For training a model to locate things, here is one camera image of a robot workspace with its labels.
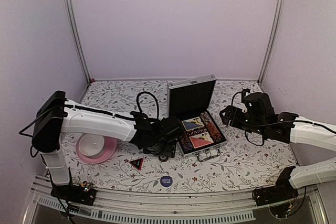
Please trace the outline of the orange black chip roll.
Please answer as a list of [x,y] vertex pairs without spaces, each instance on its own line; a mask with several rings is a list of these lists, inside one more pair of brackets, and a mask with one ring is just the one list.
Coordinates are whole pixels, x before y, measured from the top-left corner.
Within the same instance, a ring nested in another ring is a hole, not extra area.
[[216,125],[213,122],[206,123],[205,126],[206,126],[211,138],[213,139],[213,141],[215,143],[223,141],[223,137],[221,135],[221,132],[218,130],[218,128],[216,127]]

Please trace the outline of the black triangle button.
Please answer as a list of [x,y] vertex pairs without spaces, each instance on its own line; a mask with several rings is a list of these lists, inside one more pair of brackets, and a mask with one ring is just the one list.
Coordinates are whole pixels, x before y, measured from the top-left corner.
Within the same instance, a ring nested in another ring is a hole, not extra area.
[[129,164],[135,169],[137,169],[138,171],[140,171],[143,165],[143,161],[144,161],[144,158],[142,157],[142,158],[129,161]]

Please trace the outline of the short chip stack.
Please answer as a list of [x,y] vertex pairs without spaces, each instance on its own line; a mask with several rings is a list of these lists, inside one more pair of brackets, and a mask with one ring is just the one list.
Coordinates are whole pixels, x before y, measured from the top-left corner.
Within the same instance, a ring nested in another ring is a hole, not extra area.
[[169,160],[168,157],[159,156],[159,161],[160,161],[160,162],[167,162],[168,160]]

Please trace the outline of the blue peach chip stack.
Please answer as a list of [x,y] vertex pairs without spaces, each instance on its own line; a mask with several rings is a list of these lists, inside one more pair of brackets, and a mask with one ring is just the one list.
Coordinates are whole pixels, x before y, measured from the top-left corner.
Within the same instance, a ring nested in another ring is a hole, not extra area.
[[200,114],[200,118],[202,119],[205,125],[213,123],[212,117],[207,112],[202,112]]

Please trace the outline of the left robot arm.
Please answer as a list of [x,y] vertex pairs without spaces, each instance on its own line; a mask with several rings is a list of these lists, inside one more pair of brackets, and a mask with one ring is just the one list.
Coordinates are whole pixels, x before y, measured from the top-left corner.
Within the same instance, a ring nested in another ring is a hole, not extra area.
[[173,157],[174,146],[183,128],[175,116],[150,118],[142,109],[117,113],[84,106],[55,91],[38,110],[35,119],[18,132],[31,138],[31,145],[41,153],[52,182],[67,200],[78,195],[71,183],[71,173],[60,150],[61,133],[84,133],[130,142],[147,154]]

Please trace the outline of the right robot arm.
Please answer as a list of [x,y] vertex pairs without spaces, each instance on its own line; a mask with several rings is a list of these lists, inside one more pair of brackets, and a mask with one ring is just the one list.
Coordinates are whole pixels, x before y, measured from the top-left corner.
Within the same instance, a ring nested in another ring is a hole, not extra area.
[[[244,111],[233,104],[221,110],[222,123],[243,130],[246,134],[257,133],[262,140],[282,143],[307,144],[335,151],[335,125],[322,124],[295,113],[275,113],[268,94],[250,93],[249,89],[239,92]],[[335,180],[335,158],[307,166],[290,166],[279,175],[271,190],[276,201],[284,200],[292,188],[299,189],[313,184]]]

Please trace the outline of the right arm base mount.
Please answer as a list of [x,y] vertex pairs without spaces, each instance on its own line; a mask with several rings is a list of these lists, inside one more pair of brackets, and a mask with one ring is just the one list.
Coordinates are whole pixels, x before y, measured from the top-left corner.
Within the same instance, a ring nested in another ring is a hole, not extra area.
[[257,206],[273,204],[296,198],[299,193],[289,182],[294,166],[286,167],[277,178],[275,185],[270,187],[257,187],[252,192],[252,198]]

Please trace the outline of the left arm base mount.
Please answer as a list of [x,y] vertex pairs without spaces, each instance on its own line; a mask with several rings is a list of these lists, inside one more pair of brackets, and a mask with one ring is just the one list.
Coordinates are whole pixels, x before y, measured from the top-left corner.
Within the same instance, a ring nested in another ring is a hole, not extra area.
[[68,185],[58,186],[51,182],[52,191],[51,195],[60,200],[70,203],[78,203],[86,206],[93,206],[96,199],[97,191],[95,189],[85,189],[81,185]]

